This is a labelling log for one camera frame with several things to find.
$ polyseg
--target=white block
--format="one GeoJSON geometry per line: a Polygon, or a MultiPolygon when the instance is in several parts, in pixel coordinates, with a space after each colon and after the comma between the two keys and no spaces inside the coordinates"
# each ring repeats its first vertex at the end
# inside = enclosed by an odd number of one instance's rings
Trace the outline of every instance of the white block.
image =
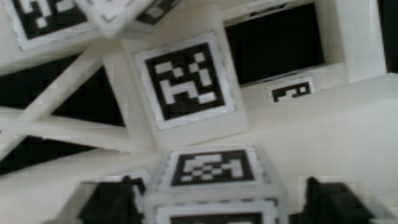
{"type": "Polygon", "coordinates": [[[287,224],[287,191],[264,149],[232,145],[173,151],[145,206],[154,224],[287,224]]]}
{"type": "Polygon", "coordinates": [[[75,0],[107,38],[150,34],[182,0],[75,0]]]}
{"type": "Polygon", "coordinates": [[[218,5],[177,11],[152,37],[123,45],[159,147],[243,132],[248,118],[218,5]]]}

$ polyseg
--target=white cube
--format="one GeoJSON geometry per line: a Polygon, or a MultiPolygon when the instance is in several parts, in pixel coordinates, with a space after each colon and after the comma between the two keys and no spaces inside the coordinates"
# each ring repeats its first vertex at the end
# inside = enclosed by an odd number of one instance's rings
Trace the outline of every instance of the white cube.
{"type": "Polygon", "coordinates": [[[234,145],[173,151],[145,205],[154,224],[287,224],[287,190],[266,150],[234,145]]]}

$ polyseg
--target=white frame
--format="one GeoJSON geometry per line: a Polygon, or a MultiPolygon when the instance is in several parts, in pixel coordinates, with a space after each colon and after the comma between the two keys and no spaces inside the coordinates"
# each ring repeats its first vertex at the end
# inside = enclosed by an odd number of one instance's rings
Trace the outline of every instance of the white frame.
{"type": "Polygon", "coordinates": [[[150,51],[139,52],[136,54],[136,59],[138,59],[138,66],[139,66],[139,71],[141,71],[143,82],[145,82],[145,86],[147,86],[152,110],[154,110],[154,115],[155,115],[155,120],[157,120],[157,127],[161,130],[168,130],[179,126],[184,126],[184,125],[202,121],[203,119],[209,119],[212,117],[218,117],[218,116],[232,113],[237,110],[232,89],[230,89],[230,80],[228,80],[228,75],[227,75],[227,68],[223,66],[223,57],[221,57],[221,52],[219,52],[218,37],[216,37],[214,33],[205,33],[198,37],[182,40],[180,42],[164,46],[163,48],[157,48],[150,51]],[[166,121],[163,109],[159,106],[159,98],[157,98],[155,88],[154,88],[154,83],[152,83],[152,78],[150,78],[147,60],[152,59],[154,57],[163,56],[164,54],[170,54],[171,53],[170,49],[173,49],[173,51],[179,51],[189,47],[195,47],[196,45],[200,45],[203,43],[209,43],[209,45],[211,45],[211,52],[212,52],[212,57],[214,57],[216,70],[218,70],[218,76],[219,76],[219,85],[221,85],[221,91],[223,91],[227,105],[166,121]]]}
{"type": "Polygon", "coordinates": [[[58,31],[56,33],[51,33],[44,35],[42,37],[35,38],[29,40],[28,35],[26,35],[26,30],[22,26],[22,21],[20,21],[20,16],[15,10],[15,4],[12,2],[13,0],[6,0],[6,11],[10,14],[10,19],[13,23],[13,30],[17,34],[17,40],[19,40],[19,45],[24,51],[38,48],[40,46],[45,46],[59,41],[63,41],[67,38],[77,36],[79,34],[86,33],[88,31],[95,30],[97,26],[91,24],[88,21],[86,23],[72,26],[65,30],[58,31]]]}
{"type": "Polygon", "coordinates": [[[266,169],[260,163],[260,158],[258,158],[258,153],[257,149],[253,146],[246,145],[234,145],[234,146],[225,146],[225,147],[207,147],[207,148],[196,148],[189,150],[180,150],[175,151],[170,155],[170,161],[168,165],[164,167],[166,173],[164,176],[161,177],[161,185],[159,185],[159,191],[175,191],[175,190],[195,190],[195,189],[205,189],[212,187],[227,187],[227,186],[248,186],[248,185],[257,185],[266,183],[266,169]],[[198,153],[207,153],[207,152],[227,152],[232,150],[244,150],[248,153],[248,160],[250,160],[250,165],[251,165],[251,170],[253,170],[253,175],[255,175],[255,180],[253,181],[243,181],[243,182],[232,182],[232,183],[211,183],[211,184],[202,184],[202,185],[187,185],[187,186],[171,186],[173,182],[173,176],[177,173],[177,164],[179,164],[179,159],[182,155],[191,155],[198,153]]]}
{"type": "Polygon", "coordinates": [[[157,208],[157,224],[171,224],[173,216],[195,216],[195,215],[225,215],[237,213],[262,213],[264,217],[271,216],[271,219],[264,219],[262,224],[276,224],[269,220],[278,218],[278,208],[274,203],[266,200],[253,202],[232,202],[232,203],[211,203],[207,205],[186,205],[166,206],[157,208]]]}

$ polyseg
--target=white panel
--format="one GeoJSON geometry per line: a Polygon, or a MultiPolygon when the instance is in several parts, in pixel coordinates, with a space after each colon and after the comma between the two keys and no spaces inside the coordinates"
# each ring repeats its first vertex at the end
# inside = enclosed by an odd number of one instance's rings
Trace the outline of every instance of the white panel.
{"type": "Polygon", "coordinates": [[[386,74],[378,0],[338,0],[347,76],[354,83],[386,74]]]}
{"type": "Polygon", "coordinates": [[[187,145],[207,141],[214,138],[219,138],[227,135],[243,132],[248,128],[246,110],[241,98],[241,88],[237,85],[230,46],[227,42],[225,25],[221,21],[221,12],[214,4],[184,12],[179,11],[180,9],[182,8],[177,9],[177,13],[173,14],[173,16],[168,17],[164,21],[164,26],[159,27],[152,38],[141,41],[123,41],[131,61],[129,63],[132,65],[132,76],[136,79],[136,85],[143,96],[147,113],[152,116],[152,130],[161,148],[170,148],[177,145],[187,145]],[[157,118],[152,110],[150,98],[147,95],[148,91],[147,86],[143,84],[141,71],[136,64],[136,54],[143,50],[155,49],[161,46],[170,45],[171,43],[180,42],[186,39],[191,39],[211,31],[216,32],[218,36],[219,51],[223,55],[221,58],[228,71],[227,74],[232,87],[230,91],[235,98],[237,111],[212,119],[207,119],[200,122],[191,123],[189,125],[184,125],[166,131],[161,131],[157,127],[157,118]]]}

